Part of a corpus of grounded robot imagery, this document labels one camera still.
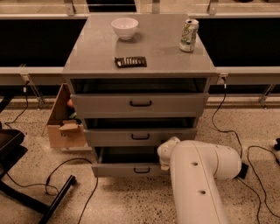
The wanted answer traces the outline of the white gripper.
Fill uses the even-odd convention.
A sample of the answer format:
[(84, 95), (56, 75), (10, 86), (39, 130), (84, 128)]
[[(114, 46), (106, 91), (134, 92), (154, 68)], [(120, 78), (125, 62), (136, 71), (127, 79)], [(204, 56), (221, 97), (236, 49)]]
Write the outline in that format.
[(157, 154), (159, 156), (159, 163), (161, 165), (161, 170), (169, 171), (170, 170), (170, 158), (173, 148), (180, 143), (180, 140), (173, 136), (166, 142), (160, 144), (157, 148)]

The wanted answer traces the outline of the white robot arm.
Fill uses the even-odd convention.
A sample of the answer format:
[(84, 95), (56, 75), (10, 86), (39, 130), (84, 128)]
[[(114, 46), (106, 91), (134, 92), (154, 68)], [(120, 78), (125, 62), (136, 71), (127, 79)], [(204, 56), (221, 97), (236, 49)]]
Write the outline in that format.
[(161, 169), (171, 174), (178, 224), (228, 224), (215, 180), (233, 179), (241, 171), (235, 149), (173, 137), (157, 154)]

